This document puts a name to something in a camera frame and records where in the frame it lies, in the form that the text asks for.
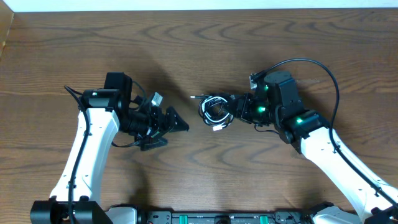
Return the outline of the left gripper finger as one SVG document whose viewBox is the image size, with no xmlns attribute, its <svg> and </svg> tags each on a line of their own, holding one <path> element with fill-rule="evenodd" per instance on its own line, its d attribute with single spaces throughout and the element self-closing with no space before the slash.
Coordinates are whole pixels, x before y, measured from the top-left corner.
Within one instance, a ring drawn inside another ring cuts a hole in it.
<svg viewBox="0 0 398 224">
<path fill-rule="evenodd" d="M 168 140 L 166 140 L 165 138 L 158 138 L 158 139 L 147 138 L 147 139 L 141 140 L 140 150 L 148 151 L 150 149 L 155 149 L 157 147 L 166 146 L 167 144 L 168 144 Z"/>
<path fill-rule="evenodd" d="M 166 120 L 168 132 L 188 131 L 189 125 L 179 116 L 175 108 L 169 106 L 166 109 Z"/>
</svg>

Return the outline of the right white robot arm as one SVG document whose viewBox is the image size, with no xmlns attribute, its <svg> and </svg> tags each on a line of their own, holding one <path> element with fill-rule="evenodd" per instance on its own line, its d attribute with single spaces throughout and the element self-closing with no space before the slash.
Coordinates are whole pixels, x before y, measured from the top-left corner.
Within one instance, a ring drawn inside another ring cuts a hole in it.
<svg viewBox="0 0 398 224">
<path fill-rule="evenodd" d="M 254 94 L 226 95 L 226 110 L 249 124 L 273 124 L 283 142 L 319 167 L 338 187 L 354 214 L 324 203 L 310 223 L 397 223 L 397 189 L 377 176 L 343 143 L 322 115 L 303 105 L 289 72 L 251 78 Z"/>
</svg>

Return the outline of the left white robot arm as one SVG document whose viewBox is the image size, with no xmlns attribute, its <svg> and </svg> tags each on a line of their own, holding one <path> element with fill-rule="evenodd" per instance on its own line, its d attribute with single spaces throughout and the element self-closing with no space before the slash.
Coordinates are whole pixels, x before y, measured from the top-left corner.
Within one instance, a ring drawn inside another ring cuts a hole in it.
<svg viewBox="0 0 398 224">
<path fill-rule="evenodd" d="M 102 88 L 79 93 L 78 129 L 67 163 L 48 200 L 36 200 L 32 223 L 148 223 L 145 211 L 133 205 L 100 207 L 101 181 L 109 150 L 118 132 L 133 136 L 131 147 L 141 151 L 162 147 L 167 133 L 188 131 L 173 107 L 160 108 L 162 96 L 131 98 L 135 81 L 123 72 L 109 72 Z"/>
</svg>

